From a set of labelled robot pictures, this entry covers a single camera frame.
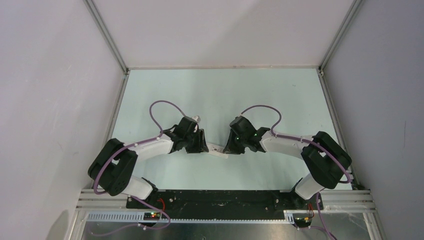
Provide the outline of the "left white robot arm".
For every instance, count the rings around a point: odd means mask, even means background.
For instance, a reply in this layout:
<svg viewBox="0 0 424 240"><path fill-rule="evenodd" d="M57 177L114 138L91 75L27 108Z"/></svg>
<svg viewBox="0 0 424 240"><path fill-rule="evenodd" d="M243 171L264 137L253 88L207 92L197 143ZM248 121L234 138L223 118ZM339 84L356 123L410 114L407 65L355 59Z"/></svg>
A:
<svg viewBox="0 0 424 240"><path fill-rule="evenodd" d="M133 175L136 163L181 149L188 154L209 152L199 121L199 116L184 116L179 124L165 129L160 137L129 146L112 138L101 149L87 174L110 196L134 196L145 208L153 208L158 202L157 188L147 179Z"/></svg>

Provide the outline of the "white remote control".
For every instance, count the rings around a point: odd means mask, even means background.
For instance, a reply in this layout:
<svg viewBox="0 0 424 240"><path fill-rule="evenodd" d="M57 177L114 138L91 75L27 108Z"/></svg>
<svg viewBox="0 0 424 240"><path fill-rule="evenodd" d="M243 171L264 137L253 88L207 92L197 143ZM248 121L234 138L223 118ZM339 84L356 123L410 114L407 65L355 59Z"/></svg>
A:
<svg viewBox="0 0 424 240"><path fill-rule="evenodd" d="M215 157L219 157L222 159L227 159L229 157L228 154L224 153L224 147L223 146L219 146L219 145L215 145L212 143L207 142L206 146L208 148L208 154L215 156Z"/></svg>

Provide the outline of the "white battery cover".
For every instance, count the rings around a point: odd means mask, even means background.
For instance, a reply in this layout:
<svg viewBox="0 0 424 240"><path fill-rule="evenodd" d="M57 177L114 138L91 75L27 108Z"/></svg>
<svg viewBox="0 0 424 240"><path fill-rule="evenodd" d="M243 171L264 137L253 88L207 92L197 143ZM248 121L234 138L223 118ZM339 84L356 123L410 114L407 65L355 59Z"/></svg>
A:
<svg viewBox="0 0 424 240"><path fill-rule="evenodd" d="M216 153L224 154L224 155L225 155L224 149L223 149L222 147L219 147L219 146L213 146L213 147L212 147L212 150L213 150L214 152L216 152Z"/></svg>

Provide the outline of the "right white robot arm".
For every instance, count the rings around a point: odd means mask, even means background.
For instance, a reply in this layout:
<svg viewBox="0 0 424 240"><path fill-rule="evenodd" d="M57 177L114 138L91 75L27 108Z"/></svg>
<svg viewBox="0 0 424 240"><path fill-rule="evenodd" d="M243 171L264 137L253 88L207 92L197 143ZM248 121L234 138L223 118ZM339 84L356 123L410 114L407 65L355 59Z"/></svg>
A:
<svg viewBox="0 0 424 240"><path fill-rule="evenodd" d="M230 132L225 154L241 155L246 149L252 152L280 153L298 158L307 166L308 175L303 177L291 190L291 204L304 209L311 198L324 189L334 189L346 177L352 164L347 152L327 133L296 136L274 131L268 127L256 129L245 117L236 117L229 125Z"/></svg>

